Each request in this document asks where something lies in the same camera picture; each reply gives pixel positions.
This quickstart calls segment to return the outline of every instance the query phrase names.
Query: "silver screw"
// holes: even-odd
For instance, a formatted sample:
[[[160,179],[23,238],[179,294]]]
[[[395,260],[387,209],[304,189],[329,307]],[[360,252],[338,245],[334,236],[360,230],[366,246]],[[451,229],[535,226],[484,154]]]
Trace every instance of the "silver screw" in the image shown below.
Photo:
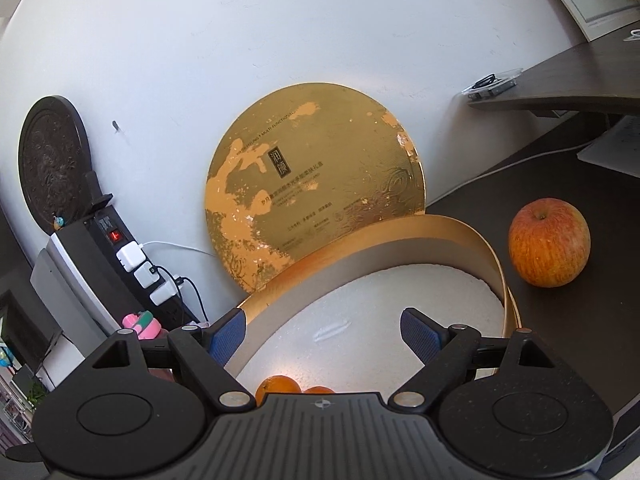
[[[249,403],[251,397],[244,392],[226,392],[220,395],[218,400],[220,400],[220,404],[228,408],[241,408]]]
[[[424,402],[424,397],[418,392],[400,392],[394,395],[394,402],[403,408],[417,408]]]

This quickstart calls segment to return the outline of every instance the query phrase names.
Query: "white wall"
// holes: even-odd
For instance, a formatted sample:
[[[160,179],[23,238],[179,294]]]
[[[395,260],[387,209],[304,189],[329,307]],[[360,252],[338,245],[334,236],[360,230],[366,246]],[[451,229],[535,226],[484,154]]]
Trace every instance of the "white wall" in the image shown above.
[[[33,259],[46,236],[20,191],[18,136],[31,105],[60,94],[138,240],[212,250],[203,197],[218,141],[255,100],[306,81],[351,86],[389,108],[434,198],[555,125],[476,112],[456,93],[579,41],[557,0],[23,0],[0,41],[1,203]],[[242,298],[208,256],[149,254],[191,276],[212,317]],[[196,310],[193,294],[186,301]]]

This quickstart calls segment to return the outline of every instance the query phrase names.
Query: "white cable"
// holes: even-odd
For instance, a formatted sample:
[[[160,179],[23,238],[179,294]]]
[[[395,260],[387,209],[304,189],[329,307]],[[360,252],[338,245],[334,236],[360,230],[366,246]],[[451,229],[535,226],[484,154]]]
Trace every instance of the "white cable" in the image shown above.
[[[544,152],[544,153],[539,153],[537,155],[531,155],[531,156],[528,156],[527,158],[523,158],[522,160],[517,160],[516,162],[507,164],[506,166],[503,166],[502,168],[498,168],[497,170],[490,171],[489,173],[480,174],[476,177],[473,177],[471,180],[467,180],[466,182],[463,182],[459,186],[456,186],[455,188],[451,189],[450,191],[447,191],[445,194],[440,195],[439,197],[437,197],[437,199],[431,200],[431,202],[427,204],[427,207],[435,204],[438,200],[442,200],[444,197],[449,196],[451,193],[459,190],[461,187],[465,187],[467,184],[471,184],[472,182],[475,182],[476,180],[480,180],[481,178],[484,178],[486,176],[491,176],[492,174],[500,173],[503,170],[508,170],[513,166],[517,166],[518,164],[522,164],[523,162],[527,162],[528,160],[533,160],[534,158],[538,158],[539,156],[553,155],[555,153],[564,153],[564,152],[570,152],[572,150],[579,150],[580,148],[584,148],[585,146],[588,146],[592,142],[593,141],[590,140],[589,142],[584,142],[582,144],[579,144],[578,146],[572,146],[570,148],[563,148],[562,150],[553,150],[552,152]]]
[[[140,245],[140,247],[145,247],[151,244],[161,244],[161,245],[169,245],[171,247],[178,247],[179,249],[188,249],[190,251],[195,251],[197,253],[202,253],[202,254],[208,254],[209,256],[212,256],[213,258],[216,257],[215,254],[211,254],[208,251],[203,251],[202,249],[198,249],[196,247],[189,247],[188,245],[182,245],[182,244],[174,244],[173,242],[163,242],[161,240],[152,240],[150,242],[145,242],[142,245]]]

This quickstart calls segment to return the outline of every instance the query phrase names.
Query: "black label with chinese characters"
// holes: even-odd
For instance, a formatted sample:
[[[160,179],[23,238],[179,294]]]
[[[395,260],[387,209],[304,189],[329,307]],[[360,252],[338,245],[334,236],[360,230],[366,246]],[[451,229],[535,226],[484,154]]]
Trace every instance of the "black label with chinese characters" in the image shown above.
[[[267,153],[269,154],[269,158],[271,159],[276,170],[278,170],[280,178],[284,178],[289,173],[291,173],[291,168],[287,164],[287,161],[284,160],[284,157],[282,156],[282,153],[280,153],[280,150],[277,146],[272,150],[269,150]]]

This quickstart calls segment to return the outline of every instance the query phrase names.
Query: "blue gripper pad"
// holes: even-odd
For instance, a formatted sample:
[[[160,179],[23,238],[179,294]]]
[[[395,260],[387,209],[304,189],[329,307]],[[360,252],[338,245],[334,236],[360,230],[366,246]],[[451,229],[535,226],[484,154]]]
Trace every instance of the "blue gripper pad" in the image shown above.
[[[231,356],[238,350],[242,341],[244,341],[246,316],[244,310],[241,308],[236,308],[235,310],[237,310],[237,313],[234,316],[233,312],[229,313],[229,315],[233,317],[213,335],[209,345],[209,355],[213,357],[214,361],[220,366],[228,363]]]
[[[400,334],[402,340],[413,351],[422,364],[426,365],[431,361],[447,341],[443,341],[446,337],[446,329],[440,327],[436,322],[430,319],[433,327],[419,319],[418,316],[426,317],[420,311],[414,308],[406,308],[400,317]]]

